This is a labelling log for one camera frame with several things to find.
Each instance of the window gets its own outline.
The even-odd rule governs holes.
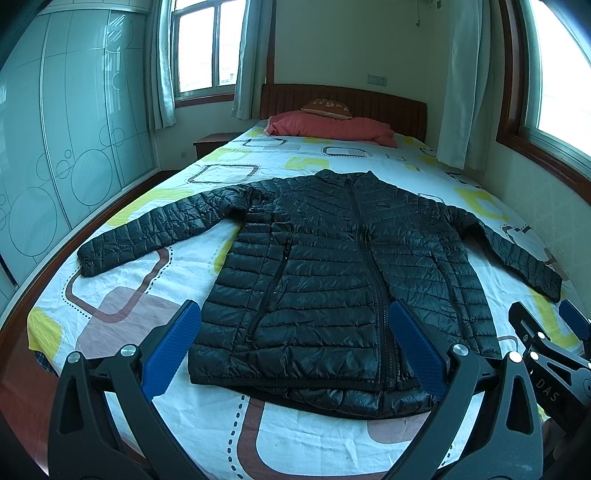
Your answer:
[[[591,4],[499,0],[505,83],[496,140],[591,205]]]
[[[530,61],[523,132],[591,179],[591,63],[540,0],[522,0]]]
[[[176,0],[172,16],[177,100],[234,92],[246,0]]]

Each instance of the metal screw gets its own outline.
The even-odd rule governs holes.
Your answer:
[[[521,354],[519,352],[509,352],[509,360],[518,364],[522,360]]]
[[[68,355],[69,364],[75,364],[78,360],[80,360],[80,354],[78,352],[72,352]]]
[[[137,351],[137,348],[135,347],[135,345],[125,345],[121,349],[121,355],[122,356],[134,356],[136,351]]]
[[[459,356],[466,356],[468,354],[468,348],[466,348],[464,345],[462,345],[461,343],[456,343],[453,346],[453,352],[456,355]]]

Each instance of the pillow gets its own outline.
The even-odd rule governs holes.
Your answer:
[[[315,115],[327,116],[329,118],[336,118],[338,120],[348,120],[353,117],[344,103],[334,102],[332,100],[324,100],[317,98],[310,100],[301,108],[302,112],[313,113]]]
[[[265,131],[269,135],[372,141],[384,147],[398,148],[394,132],[388,124],[362,116],[343,122],[297,110],[273,115],[269,118]]]

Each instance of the patterned bedsheet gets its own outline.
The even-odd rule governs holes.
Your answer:
[[[369,142],[269,137],[259,124],[154,187],[93,236],[156,206],[219,186],[310,175],[323,168],[340,173],[371,170],[405,190],[473,212],[560,273],[562,297],[582,310],[572,283],[519,216],[461,172],[440,164],[423,143],[400,135],[396,140],[397,149]],[[185,299],[203,304],[238,228],[224,220],[198,237],[93,278],[80,276],[76,255],[71,255],[29,314],[30,348],[42,352],[60,372],[73,350],[92,358],[113,355],[126,343],[140,343],[153,327],[166,323]],[[468,240],[466,245],[503,353],[524,349],[507,321],[515,301],[526,305],[555,343],[580,351],[580,343],[558,317],[555,304],[487,258],[476,243]],[[186,362],[185,358],[167,392],[154,404],[187,453],[215,479],[379,479],[427,417],[360,421],[291,410],[224,388],[193,385]],[[137,447],[116,397],[108,394],[108,401],[122,437]],[[459,457],[481,401],[481,395],[473,398],[442,465]]]

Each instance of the wooden bed frame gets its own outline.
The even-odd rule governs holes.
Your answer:
[[[427,105],[416,100],[356,88],[266,83],[261,92],[261,119],[302,108],[316,98],[347,105],[353,116],[384,122],[396,133],[425,141]]]

